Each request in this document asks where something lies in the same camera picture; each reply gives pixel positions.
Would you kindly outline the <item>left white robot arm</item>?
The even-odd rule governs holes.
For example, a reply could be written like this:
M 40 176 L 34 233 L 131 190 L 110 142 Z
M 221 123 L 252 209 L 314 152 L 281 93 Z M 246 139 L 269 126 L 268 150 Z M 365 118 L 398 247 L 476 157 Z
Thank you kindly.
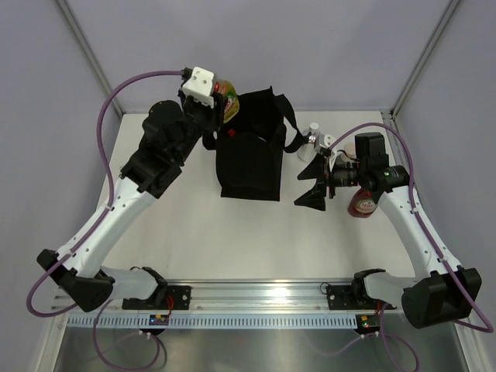
M 212 95 L 203 105 L 190 95 L 180 101 L 161 101 L 143 120 L 143 136 L 136 152 L 121 169 L 102 205 L 58 250 L 43 250 L 38 264 L 84 312 L 109 300 L 137 301 L 145 309 L 161 307 L 167 298 L 167 280 L 150 267 L 118 270 L 103 261 L 124 232 L 156 202 L 181 174 L 196 143 L 219 129 L 226 99 Z

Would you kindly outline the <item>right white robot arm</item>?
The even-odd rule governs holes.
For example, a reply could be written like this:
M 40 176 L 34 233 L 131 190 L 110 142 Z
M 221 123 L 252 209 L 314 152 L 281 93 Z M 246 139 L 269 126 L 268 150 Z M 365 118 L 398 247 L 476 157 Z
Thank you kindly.
M 387 216 L 412 263 L 415 276 L 400 278 L 384 269 L 362 270 L 347 285 L 328 285 L 329 308 L 371 309 L 388 304 L 404 312 L 417 329 L 467 318 L 481 288 L 481 276 L 465 268 L 447 249 L 417 199 L 410 171 L 391 165 L 381 133 L 355 136 L 355 153 L 340 160 L 342 151 L 331 145 L 334 138 L 310 130 L 303 146 L 314 157 L 298 180 L 315 180 L 314 186 L 294 204 L 318 211 L 337 188 L 360 187 Z

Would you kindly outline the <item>yellow dish soap bottle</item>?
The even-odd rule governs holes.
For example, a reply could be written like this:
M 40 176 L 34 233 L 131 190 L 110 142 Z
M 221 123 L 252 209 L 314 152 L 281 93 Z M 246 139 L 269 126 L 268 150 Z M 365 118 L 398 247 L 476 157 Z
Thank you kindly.
M 226 101 L 223 118 L 223 123 L 226 124 L 239 112 L 239 98 L 236 89 L 229 81 L 217 80 L 214 92 L 219 93 Z

